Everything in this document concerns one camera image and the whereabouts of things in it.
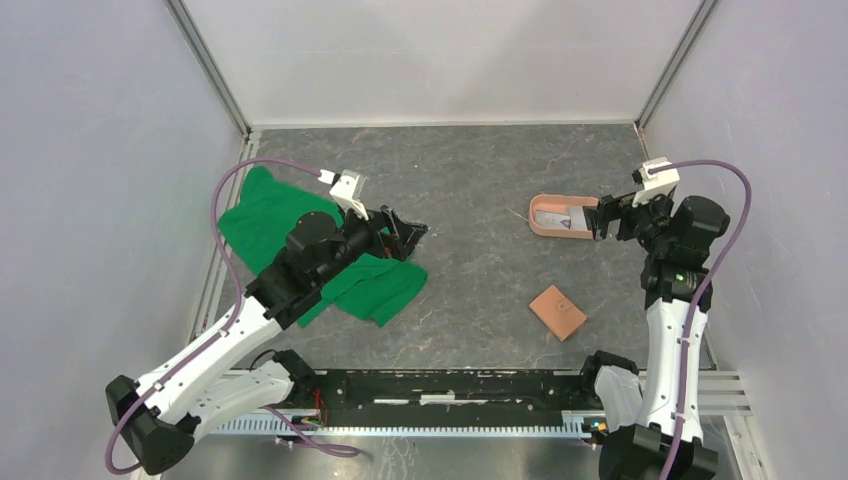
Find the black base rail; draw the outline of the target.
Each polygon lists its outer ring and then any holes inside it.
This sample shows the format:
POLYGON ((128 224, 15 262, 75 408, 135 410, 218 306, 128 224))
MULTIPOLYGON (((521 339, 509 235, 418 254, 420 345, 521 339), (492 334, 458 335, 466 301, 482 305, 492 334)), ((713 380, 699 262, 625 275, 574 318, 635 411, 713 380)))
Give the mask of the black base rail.
POLYGON ((328 427, 553 427, 565 412, 600 411, 575 370, 330 369, 299 379, 280 410, 318 413, 328 427))

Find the tan leather card holder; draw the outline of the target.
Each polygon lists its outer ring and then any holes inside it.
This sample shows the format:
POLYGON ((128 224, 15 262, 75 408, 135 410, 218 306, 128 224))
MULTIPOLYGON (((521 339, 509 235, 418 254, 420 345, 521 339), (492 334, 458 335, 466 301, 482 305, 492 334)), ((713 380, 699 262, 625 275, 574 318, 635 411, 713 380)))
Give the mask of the tan leather card holder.
POLYGON ((587 315, 556 286, 545 289, 529 308, 560 341, 565 341, 587 321, 587 315))

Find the green cloth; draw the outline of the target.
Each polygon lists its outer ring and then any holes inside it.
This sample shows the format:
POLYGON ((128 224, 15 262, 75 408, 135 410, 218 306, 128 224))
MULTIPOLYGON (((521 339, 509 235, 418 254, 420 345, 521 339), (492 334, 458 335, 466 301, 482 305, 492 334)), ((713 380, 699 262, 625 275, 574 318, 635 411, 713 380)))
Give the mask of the green cloth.
POLYGON ((407 261, 364 254, 335 260, 342 216, 336 203, 275 180, 264 167, 247 174, 238 205, 218 228, 255 273, 245 294, 282 327, 306 326, 329 304, 384 326, 420 292, 428 274, 407 261))

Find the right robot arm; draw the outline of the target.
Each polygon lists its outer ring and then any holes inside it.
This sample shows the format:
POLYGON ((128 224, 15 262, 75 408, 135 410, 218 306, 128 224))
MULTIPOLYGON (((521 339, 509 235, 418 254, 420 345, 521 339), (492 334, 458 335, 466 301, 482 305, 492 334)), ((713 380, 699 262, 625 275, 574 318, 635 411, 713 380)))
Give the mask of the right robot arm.
POLYGON ((645 383, 622 358, 597 352, 577 382, 580 400, 604 408, 608 430, 599 460, 602 479, 712 479, 719 455, 705 446, 698 407, 700 343, 711 307, 705 262, 730 217, 716 202, 658 194, 636 205, 631 195, 605 196, 591 213, 596 238, 617 224, 620 241, 636 240, 646 258, 649 357, 645 383))

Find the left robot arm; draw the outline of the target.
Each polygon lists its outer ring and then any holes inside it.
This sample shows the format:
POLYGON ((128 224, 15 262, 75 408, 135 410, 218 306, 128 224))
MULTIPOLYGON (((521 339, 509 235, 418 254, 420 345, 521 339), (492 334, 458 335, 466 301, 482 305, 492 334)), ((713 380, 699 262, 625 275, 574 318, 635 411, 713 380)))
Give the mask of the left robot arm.
POLYGON ((115 475, 157 475, 179 463, 219 426, 266 405, 306 405, 313 379, 273 360, 221 382, 236 363, 296 323, 322 299, 323 288, 364 255, 407 260, 427 233, 389 207, 302 215, 274 260, 213 326, 147 374, 119 375, 105 394, 114 429, 104 462, 115 475))

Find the pink oval tray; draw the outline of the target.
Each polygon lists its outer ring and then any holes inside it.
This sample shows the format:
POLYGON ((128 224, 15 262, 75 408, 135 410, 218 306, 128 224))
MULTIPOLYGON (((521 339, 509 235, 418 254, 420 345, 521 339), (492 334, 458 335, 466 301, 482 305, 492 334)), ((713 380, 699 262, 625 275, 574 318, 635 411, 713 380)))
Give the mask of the pink oval tray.
POLYGON ((592 240, 587 214, 598 204, 595 197, 539 194, 530 202, 528 225, 543 237, 592 240))

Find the white card with stripe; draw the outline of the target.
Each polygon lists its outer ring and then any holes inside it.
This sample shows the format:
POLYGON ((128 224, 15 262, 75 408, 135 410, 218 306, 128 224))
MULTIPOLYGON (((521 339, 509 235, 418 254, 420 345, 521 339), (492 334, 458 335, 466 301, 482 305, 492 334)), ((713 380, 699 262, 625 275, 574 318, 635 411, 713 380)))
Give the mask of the white card with stripe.
POLYGON ((596 208, 591 206, 569 206, 567 215, 570 218, 570 229, 574 231, 595 231, 596 208))

